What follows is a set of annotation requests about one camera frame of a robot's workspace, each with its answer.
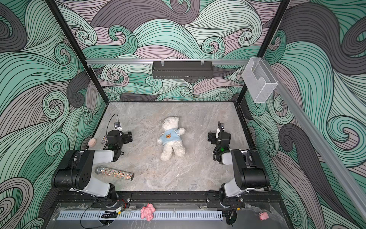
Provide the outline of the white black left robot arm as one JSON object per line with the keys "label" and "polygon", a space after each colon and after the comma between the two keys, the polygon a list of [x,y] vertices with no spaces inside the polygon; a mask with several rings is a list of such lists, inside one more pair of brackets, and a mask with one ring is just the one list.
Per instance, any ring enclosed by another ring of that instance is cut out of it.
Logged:
{"label": "white black left robot arm", "polygon": [[132,133],[116,129],[107,133],[106,148],[103,150],[69,150],[56,168],[51,185],[57,189],[72,189],[95,196],[118,200],[113,184],[92,177],[95,164],[116,162],[123,154],[122,147],[133,141]]}

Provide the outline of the light blue fleece hoodie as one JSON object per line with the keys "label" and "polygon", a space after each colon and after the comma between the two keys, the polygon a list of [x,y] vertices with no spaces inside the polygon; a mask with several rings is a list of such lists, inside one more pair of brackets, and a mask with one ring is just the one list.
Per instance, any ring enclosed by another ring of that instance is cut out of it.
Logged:
{"label": "light blue fleece hoodie", "polygon": [[163,145],[166,145],[169,142],[181,141],[178,129],[175,128],[164,131],[159,139],[161,140]]}

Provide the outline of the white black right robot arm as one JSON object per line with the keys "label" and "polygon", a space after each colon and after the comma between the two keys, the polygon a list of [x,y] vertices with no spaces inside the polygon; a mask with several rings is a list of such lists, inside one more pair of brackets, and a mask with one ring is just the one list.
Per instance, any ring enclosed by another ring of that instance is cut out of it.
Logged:
{"label": "white black right robot arm", "polygon": [[222,184],[218,200],[224,208],[231,198],[238,198],[245,192],[263,191],[269,186],[269,176],[260,158],[253,149],[231,149],[231,134],[219,129],[216,133],[209,132],[207,141],[215,145],[213,160],[221,165],[233,167],[234,178]]}

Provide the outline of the white plush teddy bear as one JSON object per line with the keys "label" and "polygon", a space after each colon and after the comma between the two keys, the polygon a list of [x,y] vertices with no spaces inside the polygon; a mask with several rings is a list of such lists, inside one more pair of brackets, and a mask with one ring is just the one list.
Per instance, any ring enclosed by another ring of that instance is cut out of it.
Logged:
{"label": "white plush teddy bear", "polygon": [[168,161],[173,154],[176,156],[184,156],[186,150],[181,135],[185,134],[185,129],[179,127],[179,117],[171,116],[166,118],[162,123],[162,129],[164,132],[157,139],[158,143],[163,146],[160,159],[162,161]]}

